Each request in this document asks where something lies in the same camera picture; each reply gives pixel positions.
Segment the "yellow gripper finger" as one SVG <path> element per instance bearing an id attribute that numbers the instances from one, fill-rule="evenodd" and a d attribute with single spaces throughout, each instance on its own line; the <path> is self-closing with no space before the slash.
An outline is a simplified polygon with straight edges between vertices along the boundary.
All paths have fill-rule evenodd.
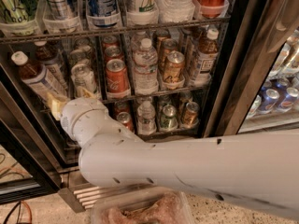
<path id="1" fill-rule="evenodd" d="M 56 120 L 59 120 L 62 116 L 64 106 L 70 99 L 60 94 L 47 93 L 47 105 L 51 114 Z"/>
<path id="2" fill-rule="evenodd" d="M 88 91 L 86 88 L 82 86 L 77 87 L 76 94 L 78 98 L 95 98 L 95 95 L 92 92 Z"/>

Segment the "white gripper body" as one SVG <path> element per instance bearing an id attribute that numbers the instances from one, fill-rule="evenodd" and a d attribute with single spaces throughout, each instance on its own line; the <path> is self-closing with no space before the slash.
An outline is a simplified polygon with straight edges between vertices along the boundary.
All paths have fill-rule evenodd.
<path id="1" fill-rule="evenodd" d="M 62 111 L 61 125 L 81 147 L 121 144 L 124 127 L 114 120 L 97 99 L 78 98 L 68 102 Z"/>

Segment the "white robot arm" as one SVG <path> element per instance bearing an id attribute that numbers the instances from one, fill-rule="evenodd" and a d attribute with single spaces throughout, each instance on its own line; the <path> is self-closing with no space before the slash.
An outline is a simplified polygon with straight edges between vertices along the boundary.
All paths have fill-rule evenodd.
<path id="1" fill-rule="evenodd" d="M 299 220 L 299 131 L 146 143 L 95 97 L 47 95 L 52 115 L 81 147 L 78 167 L 98 187 L 181 190 Z"/>

